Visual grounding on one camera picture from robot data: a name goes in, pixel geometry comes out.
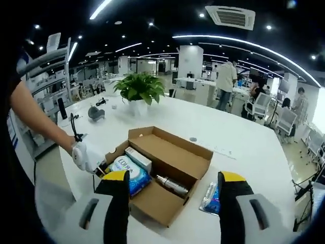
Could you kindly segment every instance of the green plant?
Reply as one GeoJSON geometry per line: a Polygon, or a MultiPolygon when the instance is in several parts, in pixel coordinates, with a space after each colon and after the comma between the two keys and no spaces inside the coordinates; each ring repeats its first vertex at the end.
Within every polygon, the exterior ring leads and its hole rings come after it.
{"type": "Polygon", "coordinates": [[[159,96],[165,96],[160,79],[149,74],[130,74],[114,86],[121,96],[129,101],[144,100],[151,105],[152,99],[159,103],[159,96]]]}

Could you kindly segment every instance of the potted plant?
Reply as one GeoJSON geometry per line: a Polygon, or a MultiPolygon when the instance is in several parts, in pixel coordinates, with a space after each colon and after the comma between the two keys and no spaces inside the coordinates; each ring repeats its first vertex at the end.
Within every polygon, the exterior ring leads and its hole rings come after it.
{"type": "Polygon", "coordinates": [[[160,79],[149,74],[130,74],[114,86],[114,92],[117,90],[129,101],[135,115],[146,113],[153,99],[159,103],[159,96],[165,96],[160,79]]]}

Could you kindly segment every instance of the open cardboard box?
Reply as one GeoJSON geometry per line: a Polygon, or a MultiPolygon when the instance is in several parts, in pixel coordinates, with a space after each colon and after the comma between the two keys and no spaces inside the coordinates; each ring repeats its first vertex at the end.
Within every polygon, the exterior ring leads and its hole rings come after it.
{"type": "Polygon", "coordinates": [[[169,227],[193,195],[200,179],[207,172],[213,152],[163,131],[157,127],[129,130],[128,140],[116,148],[114,153],[106,154],[108,164],[131,146],[152,161],[152,181],[131,203],[141,211],[169,227]],[[185,186],[188,194],[181,198],[167,190],[156,180],[164,176],[185,186]]]}

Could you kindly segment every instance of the ceiling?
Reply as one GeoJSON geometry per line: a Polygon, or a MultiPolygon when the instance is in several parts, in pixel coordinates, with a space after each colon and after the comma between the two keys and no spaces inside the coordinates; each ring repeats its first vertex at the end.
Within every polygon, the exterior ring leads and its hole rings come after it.
{"type": "MultiPolygon", "coordinates": [[[[325,72],[325,26],[321,25],[321,8],[315,7],[314,0],[296,1],[294,8],[288,8],[287,0],[112,0],[96,19],[90,20],[102,1],[57,0],[42,6],[38,10],[41,14],[35,16],[34,23],[40,25],[40,28],[31,27],[28,35],[34,45],[26,42],[25,50],[32,57],[40,56],[45,53],[45,49],[40,51],[38,47],[46,46],[49,35],[61,32],[61,45],[66,45],[68,37],[72,38],[73,43],[78,42],[70,63],[70,67],[73,67],[85,60],[87,63],[113,60],[123,54],[141,56],[149,52],[177,52],[176,48],[180,45],[192,43],[200,45],[206,54],[235,56],[271,71],[291,71],[301,76],[299,80],[316,85],[311,77],[289,61],[247,43],[209,37],[173,38],[178,35],[212,35],[258,44],[284,55],[308,72],[325,72]],[[255,11],[254,29],[215,25],[205,9],[205,6],[213,5],[255,11]],[[204,13],[205,17],[200,18],[200,13],[204,13]],[[122,24],[114,24],[116,21],[122,21],[122,24]],[[118,49],[137,43],[142,45],[115,53],[118,49]],[[101,53],[86,56],[95,51],[101,53]],[[311,55],[315,55],[316,60],[312,60],[311,55]]],[[[205,56],[204,59],[208,61],[211,57],[205,56]]],[[[322,85],[325,84],[323,78],[315,78],[322,85]]]]}

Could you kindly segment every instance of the blue package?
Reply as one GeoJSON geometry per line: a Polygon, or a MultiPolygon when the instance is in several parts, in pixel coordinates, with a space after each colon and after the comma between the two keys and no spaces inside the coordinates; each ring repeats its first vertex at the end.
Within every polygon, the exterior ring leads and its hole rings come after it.
{"type": "Polygon", "coordinates": [[[109,167],[111,171],[128,170],[130,172],[131,197],[140,192],[151,181],[147,171],[132,162],[128,156],[117,157],[109,167]]]}
{"type": "Polygon", "coordinates": [[[199,207],[200,210],[212,215],[218,215],[220,211],[219,187],[215,182],[210,183],[207,193],[199,207]]]}

